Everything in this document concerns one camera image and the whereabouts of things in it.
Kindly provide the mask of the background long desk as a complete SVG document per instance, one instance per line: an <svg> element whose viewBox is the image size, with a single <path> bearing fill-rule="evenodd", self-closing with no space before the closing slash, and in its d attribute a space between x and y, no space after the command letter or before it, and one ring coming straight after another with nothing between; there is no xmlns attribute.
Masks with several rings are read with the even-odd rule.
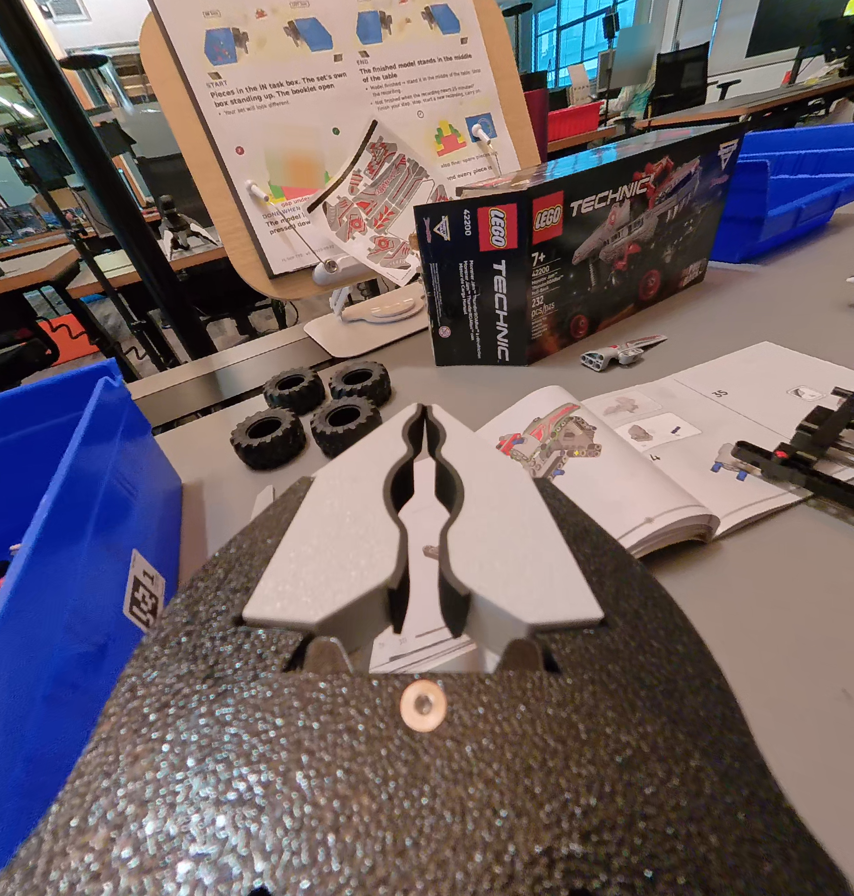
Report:
<svg viewBox="0 0 854 896"><path fill-rule="evenodd" d="M796 108L807 108L819 98L854 97L854 76L835 77L816 84L779 87L773 91L725 98L702 106L693 106L663 116L637 120L631 129L617 121L594 131L568 136L549 142L549 154L574 150L596 140L622 139L644 129L667 129L680 126L746 121L756 125L766 117Z"/></svg>

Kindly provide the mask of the red storage bin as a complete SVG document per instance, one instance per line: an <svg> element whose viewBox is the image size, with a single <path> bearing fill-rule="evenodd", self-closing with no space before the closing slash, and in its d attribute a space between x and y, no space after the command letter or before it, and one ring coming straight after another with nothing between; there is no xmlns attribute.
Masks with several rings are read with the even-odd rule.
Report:
<svg viewBox="0 0 854 896"><path fill-rule="evenodd" d="M600 124L604 101L595 101L581 106L567 106L550 110L548 115L548 143L567 140L582 134L594 132Z"/></svg>

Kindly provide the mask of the white board stand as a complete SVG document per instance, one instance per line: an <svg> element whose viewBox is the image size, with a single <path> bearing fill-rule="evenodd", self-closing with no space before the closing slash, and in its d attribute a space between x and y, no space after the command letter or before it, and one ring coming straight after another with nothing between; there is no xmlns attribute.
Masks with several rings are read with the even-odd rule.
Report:
<svg viewBox="0 0 854 896"><path fill-rule="evenodd" d="M331 289L327 315L302 326L305 334L336 359L361 357L429 327L423 285L419 280L399 287L350 256L318 263L312 280ZM388 291L354 302L357 287L376 280Z"/></svg>

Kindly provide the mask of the grey and red panel piece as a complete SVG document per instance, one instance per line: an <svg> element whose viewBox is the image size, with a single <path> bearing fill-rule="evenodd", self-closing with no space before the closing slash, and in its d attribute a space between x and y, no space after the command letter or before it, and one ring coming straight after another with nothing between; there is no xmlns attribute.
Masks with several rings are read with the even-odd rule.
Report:
<svg viewBox="0 0 854 896"><path fill-rule="evenodd" d="M580 362L594 372L603 372L614 364L629 366L637 362L645 350L653 348L667 341L665 335L653 335L632 341L622 342L616 345L604 347L600 350L588 351L580 356Z"/></svg>

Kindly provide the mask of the wooden instruction board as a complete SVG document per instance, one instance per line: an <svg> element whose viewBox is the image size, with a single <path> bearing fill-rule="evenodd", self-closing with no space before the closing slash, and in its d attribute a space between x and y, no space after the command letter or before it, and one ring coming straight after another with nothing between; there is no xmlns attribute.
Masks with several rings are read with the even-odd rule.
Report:
<svg viewBox="0 0 854 896"><path fill-rule="evenodd" d="M366 271L310 223L373 121L428 171L411 204L540 160L497 2L150 2L141 56L242 279L280 300Z"/></svg>

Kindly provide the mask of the open instruction booklet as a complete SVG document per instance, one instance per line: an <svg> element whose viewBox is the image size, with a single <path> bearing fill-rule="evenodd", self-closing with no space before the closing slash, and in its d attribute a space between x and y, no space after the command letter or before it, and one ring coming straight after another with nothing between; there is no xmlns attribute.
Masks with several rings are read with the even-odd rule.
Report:
<svg viewBox="0 0 854 896"><path fill-rule="evenodd" d="M477 431L488 446L555 485L636 558L688 540L709 543L808 496L771 482L733 452L752 442L769 453L789 442L816 407L838 409L854 372L762 342L654 382L577 399L562 386L526 395ZM488 548L521 561L499 617L479 600L455 637L440 607L440 535L448 510L436 496L436 464L425 446L413 465L414 495L401 510L408 530L410 600L402 632L373 643L371 674L472 670L507 642L556 633L603 615L587 584L563 565L561 548L535 539L513 497L490 499Z"/></svg>

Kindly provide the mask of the black toy tire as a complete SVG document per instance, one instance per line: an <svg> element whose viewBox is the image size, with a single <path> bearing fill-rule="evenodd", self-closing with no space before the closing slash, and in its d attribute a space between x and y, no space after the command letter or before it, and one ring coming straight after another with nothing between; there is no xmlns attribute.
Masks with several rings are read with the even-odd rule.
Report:
<svg viewBox="0 0 854 896"><path fill-rule="evenodd" d="M334 459L382 424L379 409L368 399L332 399L310 420L310 433L322 454Z"/></svg>
<svg viewBox="0 0 854 896"><path fill-rule="evenodd" d="M379 362L355 361L337 366L329 380L333 399L362 398L381 408L392 397L388 369Z"/></svg>
<svg viewBox="0 0 854 896"><path fill-rule="evenodd" d="M289 409L265 409L242 420L230 434L235 454L250 469L277 469L301 454L307 437L299 417Z"/></svg>
<svg viewBox="0 0 854 896"><path fill-rule="evenodd" d="M302 417L316 411L326 401L326 389L319 374L309 367L288 369L264 385L263 396L272 409L287 409Z"/></svg>

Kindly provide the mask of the black and blue brick chassis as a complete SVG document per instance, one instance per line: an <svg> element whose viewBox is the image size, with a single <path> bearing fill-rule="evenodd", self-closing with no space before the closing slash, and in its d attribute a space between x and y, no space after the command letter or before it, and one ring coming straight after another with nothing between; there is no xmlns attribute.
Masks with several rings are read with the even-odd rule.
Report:
<svg viewBox="0 0 854 896"><path fill-rule="evenodd" d="M722 359L712 397L769 433L732 436L712 464L854 509L854 372L770 344Z"/></svg>

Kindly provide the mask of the plain blue storage bin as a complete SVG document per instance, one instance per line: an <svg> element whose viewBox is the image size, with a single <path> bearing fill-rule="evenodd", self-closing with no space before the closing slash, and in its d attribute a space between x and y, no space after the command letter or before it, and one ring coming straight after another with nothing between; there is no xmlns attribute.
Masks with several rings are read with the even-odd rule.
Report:
<svg viewBox="0 0 854 896"><path fill-rule="evenodd" d="M712 247L746 263L828 224L854 202L854 123L748 133Z"/></svg>

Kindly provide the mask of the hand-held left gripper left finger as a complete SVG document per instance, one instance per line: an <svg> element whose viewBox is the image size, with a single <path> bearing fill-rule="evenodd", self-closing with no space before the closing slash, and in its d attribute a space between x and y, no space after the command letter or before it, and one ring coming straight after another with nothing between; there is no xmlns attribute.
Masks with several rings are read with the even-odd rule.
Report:
<svg viewBox="0 0 854 896"><path fill-rule="evenodd" d="M426 407L414 404L323 467L242 611L248 625L366 647L409 606L407 530Z"/></svg>

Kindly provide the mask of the grey and red sticker sheet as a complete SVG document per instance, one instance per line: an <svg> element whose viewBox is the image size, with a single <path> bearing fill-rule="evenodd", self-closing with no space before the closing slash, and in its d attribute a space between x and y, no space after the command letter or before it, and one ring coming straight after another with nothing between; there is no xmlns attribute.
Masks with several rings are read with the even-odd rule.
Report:
<svg viewBox="0 0 854 896"><path fill-rule="evenodd" d="M421 272L415 208L449 199L449 183L421 152L372 119L354 155L307 207L309 222L343 255L394 285Z"/></svg>

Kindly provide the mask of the background wooden table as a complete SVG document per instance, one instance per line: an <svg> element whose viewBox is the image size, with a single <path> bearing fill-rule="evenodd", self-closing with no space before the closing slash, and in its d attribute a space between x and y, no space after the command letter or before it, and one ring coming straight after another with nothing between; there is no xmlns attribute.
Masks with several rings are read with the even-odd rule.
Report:
<svg viewBox="0 0 854 896"><path fill-rule="evenodd" d="M205 263L226 259L222 246L204 243L180 252L171 262L174 270L182 271ZM136 272L124 251L111 254L110 261L103 256L104 274L114 287L140 283ZM103 291L95 276L90 273L66 235L51 234L33 238L0 248L0 295L8 292L25 293L43 286L63 286L71 297L84 298ZM67 275L76 273L67 282Z"/></svg>

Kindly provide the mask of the black office chair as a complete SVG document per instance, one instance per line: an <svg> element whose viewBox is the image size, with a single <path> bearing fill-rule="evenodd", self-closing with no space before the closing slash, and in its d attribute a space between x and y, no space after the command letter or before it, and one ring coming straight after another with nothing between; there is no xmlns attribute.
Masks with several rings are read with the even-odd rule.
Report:
<svg viewBox="0 0 854 896"><path fill-rule="evenodd" d="M710 42L657 55L645 118L658 118L706 102Z"/></svg>

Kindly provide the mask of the blue storage bin with tag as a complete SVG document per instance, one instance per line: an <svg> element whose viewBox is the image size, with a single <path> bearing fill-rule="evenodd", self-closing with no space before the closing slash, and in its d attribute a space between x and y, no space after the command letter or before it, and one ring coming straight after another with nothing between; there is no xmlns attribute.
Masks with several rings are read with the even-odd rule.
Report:
<svg viewBox="0 0 854 896"><path fill-rule="evenodd" d="M181 505L114 361L0 393L0 871L175 594Z"/></svg>

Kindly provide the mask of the small black tripod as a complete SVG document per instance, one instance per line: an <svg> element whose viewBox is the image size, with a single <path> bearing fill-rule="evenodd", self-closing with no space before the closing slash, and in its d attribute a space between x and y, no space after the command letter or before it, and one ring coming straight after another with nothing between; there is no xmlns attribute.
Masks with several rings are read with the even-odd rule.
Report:
<svg viewBox="0 0 854 896"><path fill-rule="evenodd" d="M177 255L190 252L198 244L222 246L218 238L177 209L173 196L159 196L157 208L161 216L159 243L170 263Z"/></svg>

